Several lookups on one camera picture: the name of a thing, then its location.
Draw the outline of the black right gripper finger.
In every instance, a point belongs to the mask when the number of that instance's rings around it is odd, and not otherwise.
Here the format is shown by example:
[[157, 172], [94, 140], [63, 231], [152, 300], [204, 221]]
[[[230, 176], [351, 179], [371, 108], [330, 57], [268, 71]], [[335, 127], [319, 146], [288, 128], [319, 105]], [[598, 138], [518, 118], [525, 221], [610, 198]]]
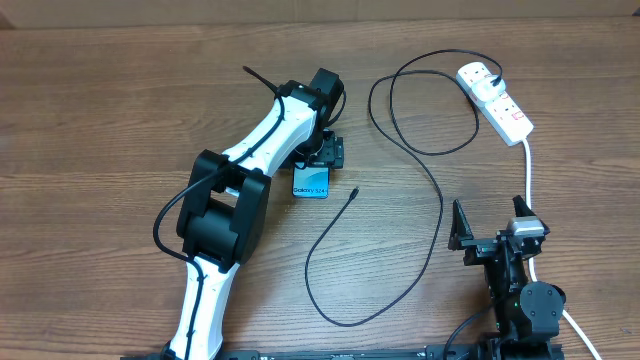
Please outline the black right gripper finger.
[[517, 217], [531, 217], [535, 216], [535, 213], [526, 204], [525, 199], [521, 195], [517, 195], [513, 198], [515, 215]]
[[452, 251], [464, 250], [471, 245], [474, 235], [458, 199], [453, 201], [452, 208], [453, 218], [448, 249]]

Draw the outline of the blue Samsung smartphone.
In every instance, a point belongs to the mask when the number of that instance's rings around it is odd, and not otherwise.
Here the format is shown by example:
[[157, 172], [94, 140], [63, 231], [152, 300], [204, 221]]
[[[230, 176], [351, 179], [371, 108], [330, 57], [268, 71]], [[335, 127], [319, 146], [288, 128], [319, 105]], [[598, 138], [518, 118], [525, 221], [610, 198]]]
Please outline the blue Samsung smartphone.
[[326, 199], [329, 196], [329, 175], [328, 168], [295, 168], [293, 195], [298, 198]]

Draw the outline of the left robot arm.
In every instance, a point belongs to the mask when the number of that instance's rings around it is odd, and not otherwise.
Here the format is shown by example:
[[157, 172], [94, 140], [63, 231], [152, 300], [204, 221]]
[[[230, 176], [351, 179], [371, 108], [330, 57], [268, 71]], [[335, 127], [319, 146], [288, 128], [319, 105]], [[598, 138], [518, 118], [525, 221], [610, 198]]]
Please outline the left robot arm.
[[202, 151], [187, 187], [171, 201], [181, 206], [177, 256], [187, 266], [187, 285], [161, 359], [217, 357], [232, 282], [261, 238], [273, 175], [290, 169], [294, 196], [324, 199], [331, 170], [344, 164], [343, 140], [330, 129], [346, 103], [339, 76], [321, 68], [309, 84], [267, 86], [274, 103], [266, 117], [224, 152]]

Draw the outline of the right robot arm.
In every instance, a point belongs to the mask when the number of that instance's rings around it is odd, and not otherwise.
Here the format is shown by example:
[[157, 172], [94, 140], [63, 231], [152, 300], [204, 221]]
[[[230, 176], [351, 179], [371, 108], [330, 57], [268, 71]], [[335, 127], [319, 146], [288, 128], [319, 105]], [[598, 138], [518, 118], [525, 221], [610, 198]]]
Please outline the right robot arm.
[[559, 321], [566, 303], [564, 291], [553, 284], [533, 281], [524, 263], [541, 253], [549, 227], [526, 205], [513, 198], [515, 216], [492, 238], [477, 239], [459, 201], [454, 201], [448, 248], [464, 252], [466, 266], [482, 266], [491, 302], [452, 332], [442, 357], [458, 334], [475, 319], [493, 311], [497, 331], [480, 336], [459, 359], [562, 359], [563, 352], [551, 340], [559, 335]]

